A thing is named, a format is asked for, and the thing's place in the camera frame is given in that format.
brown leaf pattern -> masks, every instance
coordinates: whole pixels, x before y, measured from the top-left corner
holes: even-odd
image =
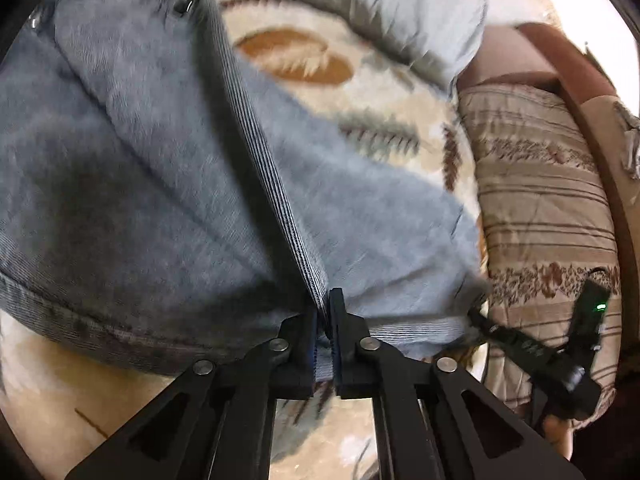
[[[620,268],[606,267],[608,276],[604,275],[599,282],[611,289],[612,294],[620,293]],[[522,269],[507,267],[490,269],[489,279],[492,282],[491,304],[503,304],[512,307],[535,300],[539,295],[554,298],[558,293],[569,301],[574,301],[580,294],[582,283],[591,267],[562,266],[557,262]]]
[[[493,156],[508,162],[543,162],[561,164],[597,173],[591,155],[556,143],[529,139],[478,139],[474,141],[476,161]]]
[[[285,81],[338,86],[353,77],[343,56],[310,31],[280,27],[262,30],[239,40],[235,47],[261,70]]]
[[[453,192],[458,179],[458,168],[462,163],[460,151],[458,150],[458,140],[456,131],[448,124],[444,125],[444,153],[442,158],[442,171],[444,172],[444,187],[447,191]]]

sofa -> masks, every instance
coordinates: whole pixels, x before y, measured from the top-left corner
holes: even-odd
[[[620,99],[600,68],[546,24],[493,26],[458,79],[476,160],[493,291],[490,315],[550,346],[565,342],[585,274],[603,266],[612,290],[592,376],[596,413],[615,395],[620,349],[640,337],[640,182],[622,165]],[[484,382],[514,409],[527,376],[490,347]]]

brown sofa armrest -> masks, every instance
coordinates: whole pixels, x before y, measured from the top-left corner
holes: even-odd
[[[525,23],[520,31],[555,68],[568,97],[577,105],[600,95],[617,95],[616,89],[571,41],[546,23]]]
[[[526,23],[518,30],[558,71],[558,93],[598,167],[620,261],[622,348],[629,348],[640,341],[640,183],[622,168],[624,136],[614,108],[619,100],[616,89],[560,30],[544,23]]]
[[[620,286],[622,288],[622,348],[640,340],[640,182],[622,168],[625,150],[623,122],[616,110],[616,96],[598,96],[580,106],[580,129],[588,143],[607,193],[616,230]]]
[[[458,90],[479,84],[507,83],[554,91],[558,73],[542,54],[513,27],[489,25],[482,44],[458,78]]]

striped cushion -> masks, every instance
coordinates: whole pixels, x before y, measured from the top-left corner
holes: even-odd
[[[610,271],[594,420],[614,395],[622,319],[613,224],[587,144],[564,101],[532,87],[476,86],[460,94],[460,113],[476,158],[492,317],[558,346],[585,273]],[[529,401],[526,375],[496,347],[485,382],[512,408]]]

screw head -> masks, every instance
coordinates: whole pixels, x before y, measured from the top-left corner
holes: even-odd
[[[289,348],[289,342],[281,337],[269,341],[269,350],[274,352],[284,352],[287,348]]]
[[[377,350],[380,348],[380,340],[375,337],[363,337],[360,340],[360,347],[369,351]]]
[[[436,366],[438,367],[438,370],[442,370],[447,374],[455,372],[458,369],[458,363],[451,357],[441,357],[436,362]]]
[[[213,371],[213,363],[206,359],[201,359],[193,364],[193,373],[196,375],[207,375]]]

